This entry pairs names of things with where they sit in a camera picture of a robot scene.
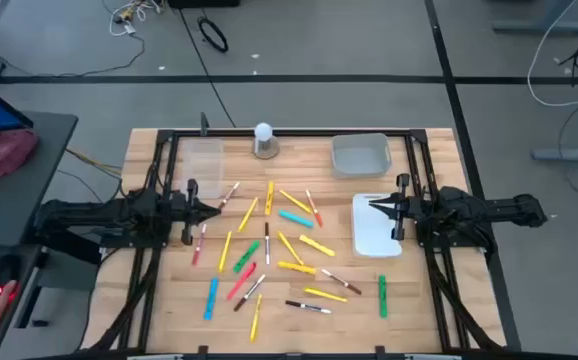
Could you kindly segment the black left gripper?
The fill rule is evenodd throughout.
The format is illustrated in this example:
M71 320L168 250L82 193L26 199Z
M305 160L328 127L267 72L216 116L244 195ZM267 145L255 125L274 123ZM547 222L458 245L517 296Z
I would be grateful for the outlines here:
M192 244L190 226L193 224L193 217L195 215L195 200L196 209L198 210L196 213L197 225L221 214L219 208L205 204L200 199L196 199L197 192L197 181L195 179L189 179L187 182L186 193L180 191L173 191L171 193L171 220L183 224L181 242L184 245Z

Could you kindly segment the black capped Expo marker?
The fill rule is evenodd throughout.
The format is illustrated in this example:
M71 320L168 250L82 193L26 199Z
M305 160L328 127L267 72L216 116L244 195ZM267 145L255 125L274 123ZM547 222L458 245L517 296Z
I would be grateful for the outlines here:
M297 301L285 300L285 304L288 306L292 306L292 307L296 307L296 308L300 308L300 309L305 309L305 310L309 310L309 311L314 311L314 312L318 312L318 313L332 314L332 311L330 309L318 307L315 305L309 305L309 304L305 304L305 303L301 303L301 302L297 302Z

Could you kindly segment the black side desk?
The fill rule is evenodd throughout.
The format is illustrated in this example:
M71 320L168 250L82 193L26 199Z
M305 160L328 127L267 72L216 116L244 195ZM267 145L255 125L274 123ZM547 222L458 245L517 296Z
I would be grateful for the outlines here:
M0 179L0 256L13 254L20 259L17 293L0 319L0 346L17 320L25 288L35 279L43 246L27 236L78 123L71 114L29 111L26 115L38 144L24 165Z

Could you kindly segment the blue highlighter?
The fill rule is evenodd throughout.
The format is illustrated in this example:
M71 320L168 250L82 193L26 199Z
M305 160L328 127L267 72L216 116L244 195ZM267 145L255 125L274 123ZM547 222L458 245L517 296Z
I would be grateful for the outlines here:
M212 316L213 316L213 309L215 306L215 302L216 302L216 295L217 295L217 290L218 290L218 285L219 285L219 279L217 277L214 277L211 282L210 282L210 287L209 287L209 294L207 297L207 302L206 302L206 306L205 306L205 311L203 314L203 319L204 320L211 320Z

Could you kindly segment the black computer mouse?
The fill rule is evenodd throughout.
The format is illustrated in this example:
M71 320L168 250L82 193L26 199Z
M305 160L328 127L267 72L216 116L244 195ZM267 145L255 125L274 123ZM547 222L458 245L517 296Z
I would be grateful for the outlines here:
M7 254L0 256L0 295L10 281L18 281L21 261L17 255Z

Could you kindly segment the pink highlighter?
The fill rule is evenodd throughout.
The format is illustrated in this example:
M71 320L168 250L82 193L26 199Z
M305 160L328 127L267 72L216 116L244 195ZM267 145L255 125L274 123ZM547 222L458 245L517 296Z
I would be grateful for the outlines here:
M246 270L244 271L244 273L240 276L240 278L238 279L238 281L234 284L234 286L232 287L232 289L230 290L230 292L227 295L227 299L231 300L235 294L238 292L238 290L240 289L240 287L245 283L245 281L251 276L251 274L255 271L257 267L257 263L253 262L251 263Z

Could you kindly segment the clear plastic bin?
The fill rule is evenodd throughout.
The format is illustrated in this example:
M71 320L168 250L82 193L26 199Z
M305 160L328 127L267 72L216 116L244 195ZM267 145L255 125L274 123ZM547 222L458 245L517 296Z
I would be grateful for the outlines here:
M186 192L188 181L195 179L199 198L219 198L224 175L224 142L217 138L183 138L179 141L179 150L178 188Z

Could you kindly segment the grey plastic bin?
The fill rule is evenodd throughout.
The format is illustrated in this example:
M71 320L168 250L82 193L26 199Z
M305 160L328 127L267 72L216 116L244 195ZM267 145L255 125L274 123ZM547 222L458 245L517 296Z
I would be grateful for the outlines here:
M381 177L392 165L388 137L382 133L334 136L331 155L339 179Z

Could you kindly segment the teal highlighter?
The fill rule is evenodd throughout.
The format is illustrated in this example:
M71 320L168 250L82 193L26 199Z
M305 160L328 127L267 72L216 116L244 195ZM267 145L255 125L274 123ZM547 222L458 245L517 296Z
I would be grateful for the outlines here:
M285 210L280 210L279 215L283 219L289 220L291 222L305 226L307 228L312 228L314 226L314 224L311 220L305 219L303 217L300 217L298 215L295 215L295 214L288 212L288 211L285 211Z

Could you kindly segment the grey desk foot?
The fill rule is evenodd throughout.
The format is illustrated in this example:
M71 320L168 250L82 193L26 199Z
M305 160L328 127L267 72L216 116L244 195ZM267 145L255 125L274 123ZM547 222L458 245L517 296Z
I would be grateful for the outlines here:
M578 162L578 147L567 147L562 144L550 147L535 148L530 151L534 160Z
M565 21L564 16L577 0L547 0L550 6L546 13L535 20L492 20L495 32L518 34L578 35L578 21Z

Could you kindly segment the white plastic bin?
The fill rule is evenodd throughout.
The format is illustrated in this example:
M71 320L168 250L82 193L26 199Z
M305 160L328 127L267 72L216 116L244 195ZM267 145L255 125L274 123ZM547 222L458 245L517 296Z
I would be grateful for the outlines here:
M354 251L371 258L398 257L400 242L392 238L395 221L371 207L370 200L386 198L387 193L356 194L352 201L352 234Z

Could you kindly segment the orange capped white marker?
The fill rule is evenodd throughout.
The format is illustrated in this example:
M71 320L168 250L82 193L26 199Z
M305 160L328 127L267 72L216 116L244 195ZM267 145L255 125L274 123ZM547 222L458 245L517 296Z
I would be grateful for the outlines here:
M317 221L319 227L322 228L322 227L323 227L323 219L322 219L322 217L321 217L321 215L320 215L320 212L318 211L318 209L317 209L317 207L316 207L316 205L315 205L315 202L314 202L314 200L313 200L313 197L312 197L312 195L311 195L311 193L310 193L309 190L305 190L305 193L306 193L306 196L307 196L308 201L309 201L309 203L310 203L312 212L313 212L313 214L314 214L314 216L315 216L315 218L316 218L316 221Z

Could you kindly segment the black box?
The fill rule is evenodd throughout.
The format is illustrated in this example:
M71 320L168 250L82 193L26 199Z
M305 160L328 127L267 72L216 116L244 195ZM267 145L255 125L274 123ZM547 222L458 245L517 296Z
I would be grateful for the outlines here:
M242 0L167 0L174 9L238 7Z

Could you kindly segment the green highlighter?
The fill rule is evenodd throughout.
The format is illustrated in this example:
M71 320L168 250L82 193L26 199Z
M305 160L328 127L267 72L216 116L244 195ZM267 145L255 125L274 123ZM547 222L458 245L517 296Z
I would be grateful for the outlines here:
M252 255L259 248L259 246L260 246L260 242L258 240L256 240L248 247L248 249L242 254L242 256L239 258L239 260L235 263L235 265L233 267L233 271L235 273L239 273L243 269L245 264L250 260Z
M387 282L384 275L378 277L379 314L381 318L388 317Z

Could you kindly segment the black desk foot bar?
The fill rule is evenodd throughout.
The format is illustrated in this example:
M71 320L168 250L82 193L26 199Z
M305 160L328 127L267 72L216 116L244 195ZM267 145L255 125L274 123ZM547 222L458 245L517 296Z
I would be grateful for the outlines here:
M93 265L101 262L100 245L70 231L49 233L43 243L55 251Z

